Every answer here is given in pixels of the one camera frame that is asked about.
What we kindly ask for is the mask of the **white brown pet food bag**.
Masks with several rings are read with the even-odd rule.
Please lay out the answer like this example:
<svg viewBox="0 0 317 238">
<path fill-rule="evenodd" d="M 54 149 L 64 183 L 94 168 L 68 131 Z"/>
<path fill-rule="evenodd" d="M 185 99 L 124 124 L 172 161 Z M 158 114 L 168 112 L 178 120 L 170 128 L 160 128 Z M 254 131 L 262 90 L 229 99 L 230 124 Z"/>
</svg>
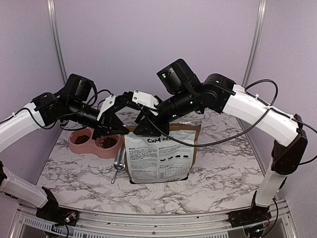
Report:
<svg viewBox="0 0 317 238">
<path fill-rule="evenodd" d="M 186 180 L 196 162 L 197 148 L 177 143 L 161 135 L 135 135 L 128 126 L 124 135 L 125 165 L 131 184 Z"/>
</svg>

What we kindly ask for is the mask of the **pink double pet feeder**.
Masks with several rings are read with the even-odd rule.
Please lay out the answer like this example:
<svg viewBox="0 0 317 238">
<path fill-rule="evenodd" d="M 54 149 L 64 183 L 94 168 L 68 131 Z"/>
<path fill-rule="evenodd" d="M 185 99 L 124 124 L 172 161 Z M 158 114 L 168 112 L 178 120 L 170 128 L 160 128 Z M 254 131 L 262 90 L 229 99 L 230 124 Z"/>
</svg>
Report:
<svg viewBox="0 0 317 238">
<path fill-rule="evenodd" d="M 90 139 L 83 144 L 74 144 L 75 139 L 81 135 L 87 135 Z M 68 139 L 69 149 L 75 154 L 93 154 L 102 159 L 111 159 L 117 155 L 118 150 L 123 145 L 122 137 L 120 135 L 102 136 L 97 140 L 93 140 L 92 135 L 93 130 L 90 128 L 72 132 Z M 113 147 L 108 149 L 100 148 L 97 143 L 107 137 L 116 139 L 117 143 Z"/>
</svg>

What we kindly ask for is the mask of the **silver metal scoop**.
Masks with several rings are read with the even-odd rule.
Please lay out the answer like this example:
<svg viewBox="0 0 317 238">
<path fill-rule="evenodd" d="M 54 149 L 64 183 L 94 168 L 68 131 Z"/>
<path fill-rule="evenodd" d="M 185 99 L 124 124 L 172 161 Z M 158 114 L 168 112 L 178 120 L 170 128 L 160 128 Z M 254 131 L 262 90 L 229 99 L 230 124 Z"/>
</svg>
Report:
<svg viewBox="0 0 317 238">
<path fill-rule="evenodd" d="M 122 146 L 118 150 L 118 153 L 117 153 L 117 155 L 114 159 L 114 162 L 113 162 L 113 166 L 115 168 L 115 173 L 114 173 L 114 176 L 111 180 L 111 184 L 114 184 L 118 172 L 125 170 L 125 153 L 126 153 L 126 149 L 124 146 Z"/>
</svg>

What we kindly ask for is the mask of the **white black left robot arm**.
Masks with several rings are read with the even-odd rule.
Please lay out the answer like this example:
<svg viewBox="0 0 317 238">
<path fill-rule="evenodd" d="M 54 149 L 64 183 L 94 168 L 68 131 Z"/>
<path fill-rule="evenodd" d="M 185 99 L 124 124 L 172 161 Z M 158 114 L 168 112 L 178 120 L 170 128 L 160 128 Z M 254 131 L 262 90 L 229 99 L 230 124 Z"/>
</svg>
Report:
<svg viewBox="0 0 317 238">
<path fill-rule="evenodd" d="M 93 129 L 93 139 L 127 134 L 129 130 L 114 112 L 93 107 L 98 95 L 92 80 L 71 74 L 62 89 L 35 97 L 0 123 L 1 151 L 33 131 L 52 129 L 58 121 L 74 121 Z M 75 225 L 77 222 L 78 211 L 60 207 L 48 188 L 27 182 L 4 165 L 0 167 L 0 190 L 10 197 L 33 204 L 39 218 L 61 224 Z"/>
</svg>

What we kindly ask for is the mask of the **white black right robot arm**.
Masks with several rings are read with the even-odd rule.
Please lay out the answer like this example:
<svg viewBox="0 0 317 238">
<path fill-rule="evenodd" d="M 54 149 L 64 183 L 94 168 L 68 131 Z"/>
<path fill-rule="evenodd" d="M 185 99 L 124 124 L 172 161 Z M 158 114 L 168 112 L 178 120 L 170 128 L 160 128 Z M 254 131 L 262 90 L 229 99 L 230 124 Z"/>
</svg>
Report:
<svg viewBox="0 0 317 238">
<path fill-rule="evenodd" d="M 289 115 L 250 93 L 235 81 L 213 73 L 201 82 L 183 59 L 157 73 L 170 93 L 160 101 L 148 93 L 134 91 L 132 101 L 140 108 L 135 134 L 168 135 L 169 123 L 193 111 L 211 109 L 247 122 L 274 139 L 272 161 L 263 182 L 255 192 L 251 207 L 228 214 L 231 226 L 258 223 L 271 218 L 269 207 L 287 177 L 300 166 L 308 140 L 297 114 Z"/>
</svg>

